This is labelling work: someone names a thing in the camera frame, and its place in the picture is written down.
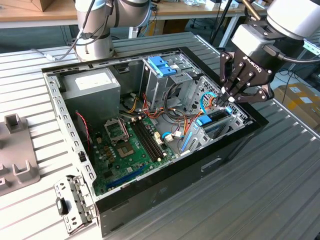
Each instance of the motherboard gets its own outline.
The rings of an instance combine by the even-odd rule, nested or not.
[[[157,130],[148,117],[118,125],[115,121],[110,126],[110,132],[102,128],[91,134],[97,196],[176,158],[165,142],[159,145]],[[113,139],[123,134],[128,138],[114,143]]]

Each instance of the red wire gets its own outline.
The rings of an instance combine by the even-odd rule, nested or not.
[[[88,151],[90,151],[90,148],[89,148],[89,146],[90,146],[90,141],[89,141],[90,135],[89,135],[89,130],[88,130],[87,122],[86,122],[85,118],[84,118],[80,113],[75,112],[75,114],[77,114],[77,115],[82,119],[82,121],[83,121],[83,123],[84,123],[85,131],[86,131],[86,140],[87,140],[87,142],[88,142]]]

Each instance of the green circuit board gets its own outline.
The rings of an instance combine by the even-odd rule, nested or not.
[[[150,132],[154,133],[157,131],[149,118],[144,118],[142,123]],[[142,142],[131,128],[131,124],[127,122],[124,125],[129,135],[129,139],[126,142],[121,140],[115,145],[111,145],[109,136],[104,128],[99,132],[91,134],[93,153],[91,153],[90,157],[93,158],[93,168],[97,176],[93,184],[97,196],[176,158],[174,152],[163,143],[160,149],[166,156],[161,161],[152,161]],[[117,132],[117,127],[113,127],[114,132]],[[96,136],[101,138],[101,143],[98,143]],[[121,178],[126,178],[126,181],[116,184],[117,182],[115,181]]]

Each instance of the yellow wire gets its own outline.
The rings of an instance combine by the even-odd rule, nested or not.
[[[136,105],[137,105],[137,98],[134,99],[134,103],[133,103],[133,107],[127,111],[128,114],[131,114],[134,112],[134,110],[136,109]]]

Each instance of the blue latch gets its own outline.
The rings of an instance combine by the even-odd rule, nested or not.
[[[176,74],[177,71],[175,69],[172,69],[168,62],[163,60],[160,56],[152,56],[148,58],[148,63],[151,64],[153,69],[160,74],[161,77],[169,76]]]
[[[198,117],[198,119],[195,122],[201,127],[202,125],[211,123],[212,120],[207,115],[204,115],[204,116]]]
[[[226,112],[227,112],[228,114],[232,114],[232,109],[231,109],[231,107],[227,106],[227,107],[225,108],[225,110],[226,110]]]

